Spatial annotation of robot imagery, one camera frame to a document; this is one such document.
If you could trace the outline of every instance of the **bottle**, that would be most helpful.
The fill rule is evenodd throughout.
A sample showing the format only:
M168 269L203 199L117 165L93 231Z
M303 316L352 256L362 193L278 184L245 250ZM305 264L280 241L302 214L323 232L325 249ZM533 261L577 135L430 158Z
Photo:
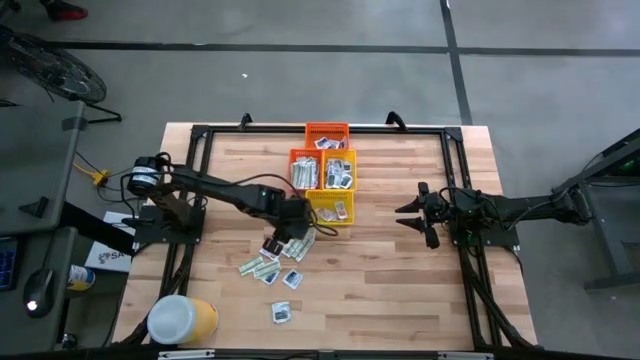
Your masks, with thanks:
M164 345L205 340L217 327L218 311L213 305L182 295L158 300L147 318L149 335Z

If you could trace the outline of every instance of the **paper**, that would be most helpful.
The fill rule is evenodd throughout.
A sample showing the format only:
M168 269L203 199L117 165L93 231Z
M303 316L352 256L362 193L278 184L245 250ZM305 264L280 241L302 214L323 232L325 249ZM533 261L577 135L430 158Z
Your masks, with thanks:
M107 211L104 215L104 222L115 225L121 230L134 235L136 230L120 224L122 219L130 218L131 214L121 214L113 211ZM138 249L138 244L133 244L134 249ZM97 241L93 242L89 256L84 262L84 266L93 269L111 270L128 273L131 269L131 256L125 255L119 251L113 250L110 247L103 245Z

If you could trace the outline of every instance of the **yellow crate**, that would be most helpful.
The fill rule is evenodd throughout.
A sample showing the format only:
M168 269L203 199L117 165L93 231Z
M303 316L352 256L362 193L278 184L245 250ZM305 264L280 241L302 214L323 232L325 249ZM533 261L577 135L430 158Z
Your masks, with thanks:
M311 202L311 208L313 210L319 208L329 209L336 212L335 203L338 201L344 202L344 207L347 210L347 218L342 221L324 221L318 216L318 224L328 226L344 226L353 225L356 218L356 207L353 201L353 191L349 190L307 190L305 197Z
M347 190L347 191L355 191L358 188L358 166L356 165L356 151L355 150L322 150L324 152L323 162L322 164L322 188L323 190ZM351 163L351 177L353 177L353 183L351 184L350 189L327 189L326 185L326 177L327 170L329 167L327 166L327 161L329 159L340 159L342 161L348 161Z

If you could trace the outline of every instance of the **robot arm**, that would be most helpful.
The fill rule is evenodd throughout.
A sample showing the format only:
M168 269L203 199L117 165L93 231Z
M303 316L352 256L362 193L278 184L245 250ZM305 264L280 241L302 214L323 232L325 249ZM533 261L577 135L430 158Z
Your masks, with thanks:
M442 192L451 190L453 201L447 201ZM522 220L555 219L564 223L586 225L591 212L578 189L567 189L559 194L510 199L501 195L489 195L479 190L444 188L429 192L427 183L418 184L416 199L398 209L396 213L415 213L423 216L415 219L397 219L396 222L425 233L429 248L440 246L433 224L448 222L454 231L478 234L483 230L498 228L511 231Z
M163 175L171 176L163 183ZM277 255L282 243L291 238L303 238L313 224L307 199L286 197L282 189L260 184L240 185L213 176L200 175L184 165L171 164L159 154L136 160L127 189L136 196L146 196L163 212L163 221L174 231L188 231L194 226L197 210L187 201L178 199L175 191L189 191L233 204L249 216L266 220L275 227L274 235L263 247Z

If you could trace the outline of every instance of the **wooden table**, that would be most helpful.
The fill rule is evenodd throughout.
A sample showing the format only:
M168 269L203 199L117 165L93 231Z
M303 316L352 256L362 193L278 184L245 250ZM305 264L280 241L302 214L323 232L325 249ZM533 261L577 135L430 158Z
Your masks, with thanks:
M192 125L167 124L161 150L169 152L174 163L185 162ZM501 193L488 129L462 129L474 188ZM217 134L209 174L227 180L266 172L286 176L289 149L303 147L303 138L302 134ZM238 266L258 255L272 228L229 204L209 201L188 295L214 304L220 323L211 339L193 346L472 349L459 258L447 231L437 226L441 246L429 250L423 235L394 222L399 217L394 209L415 198L418 181L426 181L431 189L446 186L439 140L429 135L366 134L351 139L358 151L355 225L339 227L336 238L318 234L301 263L282 259L284 271L295 268L304 275L295 291L281 279L268 286L252 276L240 276ZM459 169L456 160L454 167ZM276 179L259 180L287 187ZM456 183L462 184L459 178ZM133 260L114 341L126 337L156 300L166 252L166 245L152 245ZM517 262L499 248L488 248L487 260L496 301L522 335L535 342ZM291 302L290 322L272 323L271 303L278 301ZM478 308L485 339L490 339L484 306Z

